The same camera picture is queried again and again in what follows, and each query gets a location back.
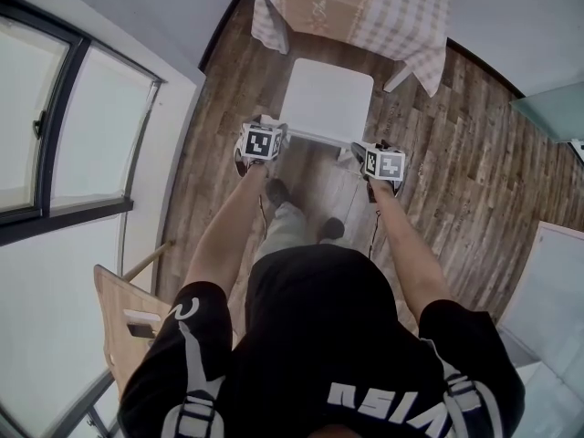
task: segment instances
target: checkered tablecloth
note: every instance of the checkered tablecloth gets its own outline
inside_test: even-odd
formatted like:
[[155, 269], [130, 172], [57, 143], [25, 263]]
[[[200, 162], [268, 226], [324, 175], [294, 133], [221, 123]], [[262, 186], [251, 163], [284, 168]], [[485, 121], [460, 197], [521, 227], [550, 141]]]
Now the checkered tablecloth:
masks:
[[446, 59], [450, 0], [255, 0], [252, 36], [288, 51], [286, 20], [298, 32], [403, 60], [430, 96]]

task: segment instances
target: wooden floor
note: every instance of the wooden floor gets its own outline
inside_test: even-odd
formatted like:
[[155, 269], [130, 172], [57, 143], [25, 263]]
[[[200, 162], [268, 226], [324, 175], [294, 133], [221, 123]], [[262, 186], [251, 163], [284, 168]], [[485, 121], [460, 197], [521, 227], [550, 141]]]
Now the wooden floor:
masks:
[[[400, 201], [464, 306], [500, 317], [539, 220], [584, 230], [584, 168], [568, 146], [552, 144], [511, 110], [512, 94], [482, 69], [449, 49], [433, 98], [414, 77], [388, 94], [381, 88], [400, 63], [302, 34], [292, 34], [290, 53], [280, 55], [251, 38], [253, 2], [243, 0], [237, 7], [207, 69], [172, 191], [164, 238], [175, 239], [176, 246], [161, 261], [159, 297], [172, 301], [203, 230], [239, 180], [232, 152], [242, 120], [258, 113], [277, 117], [298, 57], [373, 76], [365, 140], [383, 138], [406, 151]], [[335, 162], [337, 153], [293, 140], [277, 173], [314, 229], [336, 216], [345, 222], [354, 247], [366, 253], [375, 208], [367, 201], [364, 181]], [[229, 302], [239, 335], [246, 279], [261, 234], [258, 210]], [[394, 288], [401, 321], [414, 330], [381, 228], [372, 259]]]

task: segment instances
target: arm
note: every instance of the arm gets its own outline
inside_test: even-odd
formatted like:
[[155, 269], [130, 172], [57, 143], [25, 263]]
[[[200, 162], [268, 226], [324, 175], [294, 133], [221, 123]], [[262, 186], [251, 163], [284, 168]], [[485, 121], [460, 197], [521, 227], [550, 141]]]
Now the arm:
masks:
[[370, 179], [390, 241], [395, 271], [408, 308], [420, 325], [423, 310], [435, 300], [452, 300], [443, 270], [430, 247], [408, 221], [387, 182]]
[[198, 281], [219, 286], [227, 297], [234, 286], [245, 244], [257, 212], [257, 198], [264, 186], [267, 168], [252, 165], [219, 213], [204, 231], [194, 251], [183, 287]]

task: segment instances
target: black window frame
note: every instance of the black window frame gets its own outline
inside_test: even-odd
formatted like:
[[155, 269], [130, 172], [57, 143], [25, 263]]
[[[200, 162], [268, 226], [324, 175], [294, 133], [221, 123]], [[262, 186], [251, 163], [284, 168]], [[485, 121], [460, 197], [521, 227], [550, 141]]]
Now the black window frame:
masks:
[[151, 96], [150, 108], [160, 85], [164, 81], [147, 68], [123, 56], [120, 52], [108, 47], [96, 38], [24, 0], [0, 0], [0, 16], [30, 26], [69, 45], [68, 52], [57, 74], [53, 90], [49, 94], [46, 109], [38, 119], [36, 126], [36, 130], [39, 132], [38, 140], [40, 144], [36, 157], [33, 204], [0, 212], [0, 246], [9, 245], [19, 240], [71, 225], [125, 213], [133, 209], [133, 201], [130, 198], [132, 175], [140, 152], [141, 139], [150, 117], [150, 111], [145, 113], [143, 122], [140, 125], [139, 139], [130, 161], [131, 166], [124, 194], [117, 198], [51, 210], [50, 199], [53, 172], [61, 127], [76, 79], [90, 47], [96, 47], [152, 78], [152, 86], [155, 92]]

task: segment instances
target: wooden stick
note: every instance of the wooden stick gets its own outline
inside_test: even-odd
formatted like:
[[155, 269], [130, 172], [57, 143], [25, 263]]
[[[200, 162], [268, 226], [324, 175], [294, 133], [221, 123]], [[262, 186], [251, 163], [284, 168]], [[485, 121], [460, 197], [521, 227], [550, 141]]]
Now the wooden stick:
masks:
[[146, 256], [143, 260], [141, 260], [135, 267], [133, 267], [130, 271], [128, 271], [125, 275], [121, 278], [126, 282], [130, 282], [134, 277], [136, 277], [139, 273], [141, 273], [147, 265], [149, 265], [152, 261], [162, 255], [166, 250], [168, 250], [173, 244], [172, 240], [169, 240], [165, 244], [159, 246], [154, 253], [149, 256]]

